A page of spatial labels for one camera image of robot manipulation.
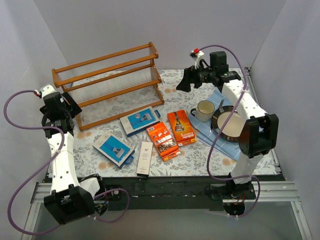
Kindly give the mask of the blue Harry's razor box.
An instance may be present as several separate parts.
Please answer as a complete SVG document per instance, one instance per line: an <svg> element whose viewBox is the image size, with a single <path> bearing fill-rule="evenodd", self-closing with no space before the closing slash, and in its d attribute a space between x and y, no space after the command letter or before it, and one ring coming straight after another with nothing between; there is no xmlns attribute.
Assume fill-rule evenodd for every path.
<svg viewBox="0 0 320 240"><path fill-rule="evenodd" d="M110 131L105 131L92 145L118 168L134 160L135 148L127 145Z"/></svg>
<svg viewBox="0 0 320 240"><path fill-rule="evenodd" d="M160 122L161 114L151 106L128 114L120 118L120 122L127 137L146 130L148 127Z"/></svg>

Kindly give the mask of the orange razor pack with pictures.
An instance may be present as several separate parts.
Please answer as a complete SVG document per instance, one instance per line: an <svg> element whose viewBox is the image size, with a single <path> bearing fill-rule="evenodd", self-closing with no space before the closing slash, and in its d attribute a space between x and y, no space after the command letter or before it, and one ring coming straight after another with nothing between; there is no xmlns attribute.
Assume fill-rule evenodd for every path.
<svg viewBox="0 0 320 240"><path fill-rule="evenodd" d="M146 131L164 162L181 154L178 144L163 122L149 126Z"/></svg>

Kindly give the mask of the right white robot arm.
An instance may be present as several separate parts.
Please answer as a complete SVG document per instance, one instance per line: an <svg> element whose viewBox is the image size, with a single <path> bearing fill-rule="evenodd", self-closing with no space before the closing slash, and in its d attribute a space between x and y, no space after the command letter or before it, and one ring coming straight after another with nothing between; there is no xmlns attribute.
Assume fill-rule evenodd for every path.
<svg viewBox="0 0 320 240"><path fill-rule="evenodd" d="M198 89L204 83L213 84L229 101L213 112L210 129L218 136L239 146L239 158L223 185L212 186L216 199L237 199L252 192L252 174L258 162L276 146L279 118L268 114L247 93L247 86L236 71L230 71L224 51L210 53L210 63L204 53L194 49L190 56L193 66L184 69L183 78L177 85L178 91L190 92L191 85Z"/></svg>

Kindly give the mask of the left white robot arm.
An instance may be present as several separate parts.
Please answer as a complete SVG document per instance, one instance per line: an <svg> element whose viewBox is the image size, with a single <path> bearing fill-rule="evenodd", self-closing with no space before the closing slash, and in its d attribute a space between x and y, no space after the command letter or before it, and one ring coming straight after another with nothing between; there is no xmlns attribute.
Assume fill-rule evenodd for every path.
<svg viewBox="0 0 320 240"><path fill-rule="evenodd" d="M95 212L95 200L106 196L102 178L92 174L78 180L74 161L74 122L82 111L67 92L60 93L47 84L40 89L44 106L41 124L50 153L57 156L52 161L50 195L44 197L44 206L54 219L65 225Z"/></svg>

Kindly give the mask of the wooden three-tier shelf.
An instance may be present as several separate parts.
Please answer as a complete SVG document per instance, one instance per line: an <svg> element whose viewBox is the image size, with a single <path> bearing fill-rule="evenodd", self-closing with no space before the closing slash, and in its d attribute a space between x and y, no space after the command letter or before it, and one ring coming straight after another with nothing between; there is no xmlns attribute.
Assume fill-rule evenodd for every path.
<svg viewBox="0 0 320 240"><path fill-rule="evenodd" d="M52 79L56 88L69 93L81 109L97 106L109 99L138 95L141 89L154 90L156 99L143 100L142 105L133 105L130 110L111 113L100 120L88 122L94 113L83 110L76 116L80 131L88 130L146 107L156 107L165 103L159 89L162 78L155 60L159 53L152 42L76 64L52 69Z"/></svg>

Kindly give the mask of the white enamel mug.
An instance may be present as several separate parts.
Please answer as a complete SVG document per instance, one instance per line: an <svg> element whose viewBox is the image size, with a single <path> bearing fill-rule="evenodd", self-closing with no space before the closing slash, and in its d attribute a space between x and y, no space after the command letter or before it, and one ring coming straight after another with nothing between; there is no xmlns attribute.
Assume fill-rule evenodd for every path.
<svg viewBox="0 0 320 240"><path fill-rule="evenodd" d="M209 121L215 111L215 105L209 100L202 100L196 108L190 110L190 114L201 122Z"/></svg>

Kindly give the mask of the black rimmed plate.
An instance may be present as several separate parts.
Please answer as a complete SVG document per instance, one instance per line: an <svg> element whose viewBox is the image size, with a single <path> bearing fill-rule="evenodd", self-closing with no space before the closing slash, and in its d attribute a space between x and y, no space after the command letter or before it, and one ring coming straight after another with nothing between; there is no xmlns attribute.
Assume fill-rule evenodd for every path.
<svg viewBox="0 0 320 240"><path fill-rule="evenodd" d="M233 109L234 107L232 105L219 107L212 115L210 126L211 130L215 131L218 134ZM222 133L220 134L220 137L229 142L238 143L240 134L243 130L243 126L244 122L241 116L237 111L235 111L224 127Z"/></svg>

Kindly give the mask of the orange Gillette Fusion5 box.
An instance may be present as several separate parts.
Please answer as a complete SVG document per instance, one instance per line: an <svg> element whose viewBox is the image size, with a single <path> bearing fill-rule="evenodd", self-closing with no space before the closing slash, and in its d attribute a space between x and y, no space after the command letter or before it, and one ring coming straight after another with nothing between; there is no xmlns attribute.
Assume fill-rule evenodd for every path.
<svg viewBox="0 0 320 240"><path fill-rule="evenodd" d="M184 109L168 113L167 118L179 147L190 145L197 141L196 134Z"/></svg>

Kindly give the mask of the floral table mat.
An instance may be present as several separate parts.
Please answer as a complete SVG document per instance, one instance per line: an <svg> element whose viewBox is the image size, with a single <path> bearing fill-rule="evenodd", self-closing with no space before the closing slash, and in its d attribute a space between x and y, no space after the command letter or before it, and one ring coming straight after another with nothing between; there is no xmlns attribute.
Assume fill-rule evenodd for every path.
<svg viewBox="0 0 320 240"><path fill-rule="evenodd" d="M189 115L188 119L196 138L195 142L180 145L177 156L165 157L169 147L177 146L175 137L161 142L164 136L173 135L176 127L176 122L168 119L169 113L176 114L179 110L189 112L202 100L209 100L215 106L226 106L229 101L208 84L189 93L176 90L176 85L183 76L181 69L162 70L160 76L162 82L159 90L163 95L164 104L155 106L154 109L159 112L159 120L166 126L166 131L149 134L147 130L142 130L128 136L118 119L83 131L75 127L73 153L75 171L79 178L96 173L102 177L135 176L144 142L152 144L149 170L151 177L190 177L208 174L224 176L233 170L241 155L239 145L236 142L218 138L216 132L210 128L210 123L200 122L192 115ZM105 132L112 133L122 142L134 148L134 159L128 166L121 168L116 166L94 147L94 142Z"/></svg>

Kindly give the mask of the tall beige slim box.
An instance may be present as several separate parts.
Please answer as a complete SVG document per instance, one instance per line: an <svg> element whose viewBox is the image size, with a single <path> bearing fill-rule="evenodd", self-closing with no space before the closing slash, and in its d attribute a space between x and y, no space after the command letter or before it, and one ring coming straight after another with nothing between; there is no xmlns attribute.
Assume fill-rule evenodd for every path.
<svg viewBox="0 0 320 240"><path fill-rule="evenodd" d="M141 143L136 174L141 177L148 177L150 173L153 143L143 141Z"/></svg>

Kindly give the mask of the aluminium rail frame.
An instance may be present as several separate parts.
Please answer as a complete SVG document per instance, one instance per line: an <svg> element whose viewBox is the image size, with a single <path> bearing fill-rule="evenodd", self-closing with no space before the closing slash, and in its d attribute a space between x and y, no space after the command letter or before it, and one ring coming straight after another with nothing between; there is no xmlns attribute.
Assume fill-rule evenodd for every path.
<svg viewBox="0 0 320 240"><path fill-rule="evenodd" d="M48 234L41 240L310 240L301 199L294 182L281 173L271 150L258 163L258 181L239 204L246 216L227 214L232 200L215 199L222 184L208 176L206 161L210 142L199 140L181 149L167 162L152 157L148 177L134 174L133 165L103 173L108 189L123 188L109 203L105 219L126 215L115 223L81 219Z"/></svg>

